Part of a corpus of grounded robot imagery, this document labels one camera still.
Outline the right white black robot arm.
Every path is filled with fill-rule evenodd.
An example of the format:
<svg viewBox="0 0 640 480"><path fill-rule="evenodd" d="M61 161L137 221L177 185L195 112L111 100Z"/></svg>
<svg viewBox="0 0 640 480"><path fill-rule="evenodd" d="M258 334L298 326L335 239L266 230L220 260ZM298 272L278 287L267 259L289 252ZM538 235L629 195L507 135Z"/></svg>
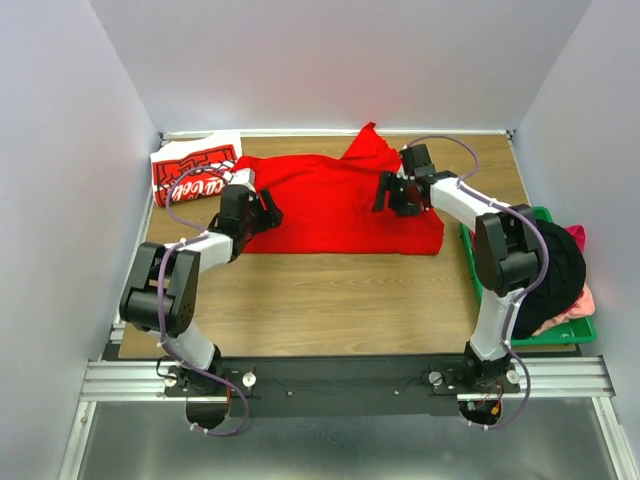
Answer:
<svg viewBox="0 0 640 480"><path fill-rule="evenodd" d="M511 336L520 307L546 275L549 253L531 207L511 206L438 172L425 144L400 150L401 167L379 177L373 210L410 217L443 210L474 234L475 268L482 285L477 324L454 381L480 392L507 376Z"/></svg>

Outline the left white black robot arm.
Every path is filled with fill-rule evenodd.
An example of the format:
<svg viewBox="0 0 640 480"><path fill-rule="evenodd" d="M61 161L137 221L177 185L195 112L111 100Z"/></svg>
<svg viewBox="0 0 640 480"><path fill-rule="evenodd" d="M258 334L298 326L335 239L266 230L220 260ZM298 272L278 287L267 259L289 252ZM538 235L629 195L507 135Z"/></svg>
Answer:
<svg viewBox="0 0 640 480"><path fill-rule="evenodd" d="M199 277L235 261L258 234L282 224L284 214L267 189L223 189L220 211L200 235L173 244L142 243L134 256L119 304L119 316L156 337L159 347L188 370L187 382L201 395L232 384L218 367L221 353L194 320Z"/></svg>

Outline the plain red t shirt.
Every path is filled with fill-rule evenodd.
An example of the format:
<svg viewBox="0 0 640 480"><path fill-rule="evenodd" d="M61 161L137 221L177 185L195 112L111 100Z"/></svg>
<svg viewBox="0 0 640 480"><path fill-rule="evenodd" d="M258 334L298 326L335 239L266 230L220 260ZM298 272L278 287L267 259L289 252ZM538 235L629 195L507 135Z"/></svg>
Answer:
<svg viewBox="0 0 640 480"><path fill-rule="evenodd" d="M380 173L396 172L398 152L365 125L339 158L321 154L268 158L244 155L237 170L255 173L255 188L266 189L283 212L282 224L257 235L253 254L436 255L444 224L435 211L400 217L374 212Z"/></svg>

